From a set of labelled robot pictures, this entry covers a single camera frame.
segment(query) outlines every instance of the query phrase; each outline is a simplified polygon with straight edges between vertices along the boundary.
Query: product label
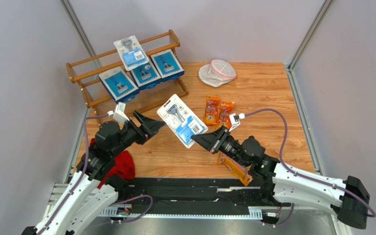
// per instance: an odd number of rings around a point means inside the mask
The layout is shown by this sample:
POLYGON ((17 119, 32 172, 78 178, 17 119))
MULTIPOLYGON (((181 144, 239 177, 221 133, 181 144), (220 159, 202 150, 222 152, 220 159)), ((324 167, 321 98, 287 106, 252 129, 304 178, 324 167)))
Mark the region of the product label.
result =
POLYGON ((116 110, 117 111, 122 111, 124 112, 124 109, 126 108, 126 104, 125 103, 122 103, 122 102, 119 102, 116 106, 116 110))
POLYGON ((144 55, 141 52, 140 48, 137 48, 133 51, 123 53, 123 58, 124 58, 124 61, 126 62, 126 64, 130 65, 130 64, 133 64, 133 63, 135 63, 139 60, 144 59, 144 55))
POLYGON ((180 136, 185 144, 191 142, 191 136, 200 133, 204 129, 192 116, 189 116, 181 125, 179 125, 175 132, 180 136))
POLYGON ((206 125, 216 125, 218 120, 218 105, 220 97, 207 96, 206 112, 204 114, 204 123, 206 125))

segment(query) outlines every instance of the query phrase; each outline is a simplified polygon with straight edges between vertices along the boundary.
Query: wooden floor board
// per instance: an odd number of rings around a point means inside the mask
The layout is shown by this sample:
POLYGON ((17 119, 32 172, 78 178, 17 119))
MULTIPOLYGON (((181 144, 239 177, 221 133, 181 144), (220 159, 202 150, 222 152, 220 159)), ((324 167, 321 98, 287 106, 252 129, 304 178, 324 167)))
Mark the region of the wooden floor board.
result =
MULTIPOLYGON (((298 117, 292 91, 282 63, 232 63, 237 78, 219 88, 205 85, 198 77, 198 70, 206 63, 183 63, 186 70, 183 81, 189 95, 182 100, 203 117, 207 95, 219 95, 222 101, 234 101, 236 113, 249 113, 261 108, 279 110, 288 122, 288 139, 284 148, 287 163, 313 172, 313 165, 298 117)), ((159 119, 157 108, 143 113, 159 119)), ((93 138, 98 131, 95 120, 87 124, 88 135, 93 138)), ((266 148, 266 153, 279 157, 283 139, 283 122, 272 112, 259 113, 241 121, 232 135, 242 142, 250 135, 266 148)), ((167 127, 164 127, 145 145, 132 145, 127 149, 133 156, 138 177, 221 177, 234 175, 223 165, 217 165, 217 155, 212 155, 195 144, 185 148, 167 127)), ((85 153, 81 144, 79 158, 85 153)))

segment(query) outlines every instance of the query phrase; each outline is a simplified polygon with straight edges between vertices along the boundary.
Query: rack shelf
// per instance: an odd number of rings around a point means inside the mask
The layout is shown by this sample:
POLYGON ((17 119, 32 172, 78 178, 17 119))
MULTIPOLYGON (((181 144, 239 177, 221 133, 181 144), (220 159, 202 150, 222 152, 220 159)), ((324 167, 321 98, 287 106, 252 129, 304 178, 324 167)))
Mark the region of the rack shelf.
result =
MULTIPOLYGON (((177 57, 175 48, 180 46, 179 39, 172 29, 141 40, 139 43, 147 56, 171 49, 177 57)), ((97 115, 105 114, 114 108, 114 101, 100 83, 97 75, 116 67, 124 69, 123 62, 115 49, 75 63, 66 63, 66 67, 70 81, 78 84, 88 108, 92 108, 97 115)), ((188 94, 180 78, 174 82, 167 81, 150 90, 141 91, 134 100, 126 104, 127 115, 131 116, 134 110, 144 112, 157 107, 165 103, 172 94, 177 94, 179 97, 188 94)))

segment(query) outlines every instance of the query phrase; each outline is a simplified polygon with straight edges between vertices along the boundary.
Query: white mesh laundry bag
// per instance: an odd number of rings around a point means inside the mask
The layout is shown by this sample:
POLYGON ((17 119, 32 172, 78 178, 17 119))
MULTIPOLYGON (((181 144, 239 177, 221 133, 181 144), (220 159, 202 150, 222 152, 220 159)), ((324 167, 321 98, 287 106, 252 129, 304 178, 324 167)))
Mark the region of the white mesh laundry bag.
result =
POLYGON ((212 60, 198 71, 200 79, 207 85, 219 87, 236 78, 233 66, 224 60, 212 60))

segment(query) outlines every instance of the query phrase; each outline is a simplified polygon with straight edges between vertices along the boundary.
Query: orange razor package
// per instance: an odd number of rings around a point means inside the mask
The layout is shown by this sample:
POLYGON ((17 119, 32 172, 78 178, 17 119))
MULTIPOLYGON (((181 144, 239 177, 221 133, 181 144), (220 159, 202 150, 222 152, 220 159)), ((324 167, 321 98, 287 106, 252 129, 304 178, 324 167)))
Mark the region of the orange razor package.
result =
POLYGON ((218 105, 220 104, 220 97, 207 96, 206 112, 204 114, 204 123, 209 125, 216 125, 218 120, 218 105))
POLYGON ((235 109, 235 103, 222 101, 220 106, 220 116, 218 117, 218 122, 215 129, 217 130, 222 125, 224 125, 227 129, 230 129, 232 123, 230 122, 229 115, 233 112, 233 109, 235 109))

